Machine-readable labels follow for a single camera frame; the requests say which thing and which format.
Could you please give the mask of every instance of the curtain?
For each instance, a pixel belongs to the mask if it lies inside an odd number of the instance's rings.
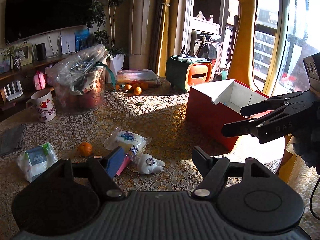
[[[168,57],[169,6],[170,0],[157,0],[151,43],[150,68],[159,76],[165,76]]]

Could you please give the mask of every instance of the orange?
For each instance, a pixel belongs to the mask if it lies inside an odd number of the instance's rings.
[[[125,84],[124,90],[130,90],[132,88],[132,85],[130,84]]]
[[[82,157],[89,157],[92,154],[92,145],[87,142],[83,142],[78,146],[78,153]]]
[[[148,83],[143,82],[143,83],[141,83],[140,87],[141,87],[143,90],[147,90],[147,89],[149,88],[149,85],[148,85]]]
[[[134,89],[134,92],[133,92],[133,93],[134,93],[136,96],[141,95],[142,89],[141,89],[140,87],[137,87],[137,88]]]
[[[140,87],[140,84],[139,84],[139,83],[135,83],[135,84],[132,85],[132,88],[133,88],[133,89],[136,89],[137,87]]]

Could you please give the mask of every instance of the washing machine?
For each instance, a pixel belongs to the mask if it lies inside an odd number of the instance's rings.
[[[190,38],[190,49],[188,54],[206,58],[212,62],[212,74],[214,78],[219,69],[222,52],[221,36],[213,33],[192,30]]]

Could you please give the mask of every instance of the pink backpack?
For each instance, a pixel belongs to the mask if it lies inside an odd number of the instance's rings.
[[[36,90],[45,88],[45,77],[41,71],[37,70],[36,74],[33,77],[33,84],[35,85]]]

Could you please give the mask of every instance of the black television screen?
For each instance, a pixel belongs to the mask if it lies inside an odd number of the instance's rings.
[[[5,38],[9,42],[84,25],[92,0],[7,0]]]

